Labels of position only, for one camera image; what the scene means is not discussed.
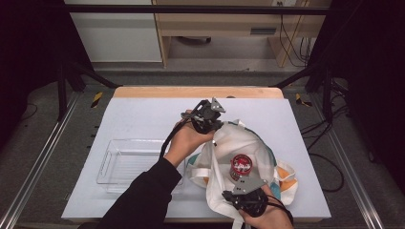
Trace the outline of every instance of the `hand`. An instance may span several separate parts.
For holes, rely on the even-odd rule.
[[[164,156],[175,167],[190,156],[200,145],[214,138],[215,131],[203,135],[198,133],[191,122],[187,122],[172,138],[170,148]]]
[[[267,185],[262,186],[262,189],[266,193],[266,195],[273,197],[273,194],[271,193],[271,190]],[[279,204],[272,198],[269,198],[268,201]],[[241,214],[242,218],[244,218],[245,223],[258,229],[293,228],[287,214],[277,207],[268,206],[265,212],[257,218],[251,217],[243,210],[239,210],[239,214]]]

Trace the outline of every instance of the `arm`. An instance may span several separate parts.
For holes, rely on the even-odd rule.
[[[97,229],[161,228],[172,199],[171,192],[181,179],[177,166],[213,135],[214,132],[198,134],[191,123],[185,124],[173,137],[164,158],[132,182]]]

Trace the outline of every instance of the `transparent plastic tray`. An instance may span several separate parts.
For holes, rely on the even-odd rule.
[[[96,182],[107,193],[123,193],[132,181],[141,173],[148,171],[158,160],[164,140],[161,139],[114,139],[111,140]],[[178,171],[184,175],[185,162]],[[182,192],[183,179],[180,180],[172,194]]]

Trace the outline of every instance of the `white table surface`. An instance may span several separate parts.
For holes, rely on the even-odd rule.
[[[110,140],[125,138],[166,139],[180,113],[193,109],[205,98],[112,98],[75,189],[63,212],[63,219],[99,219],[119,194],[107,194],[96,183]],[[319,185],[304,141],[287,99],[219,98],[226,113],[222,121],[241,119],[257,133],[277,159],[290,164],[299,182],[295,200],[288,206],[295,220],[330,218],[330,210]],[[183,191],[174,195],[166,215],[168,221],[228,220],[209,209],[205,189],[184,178]]]

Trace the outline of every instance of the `white bag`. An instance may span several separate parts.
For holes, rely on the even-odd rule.
[[[292,202],[298,185],[293,169],[281,162],[284,168],[280,170],[271,149],[253,131],[240,120],[224,122],[214,134],[214,140],[205,143],[200,154],[189,158],[187,174],[194,183],[206,188],[206,200],[211,210],[234,219],[233,228],[241,228],[244,220],[222,193],[233,190],[235,186],[229,173],[230,161],[239,154],[252,160],[249,176],[267,180],[274,196],[285,205]],[[289,182],[286,195],[280,192],[281,182]]]

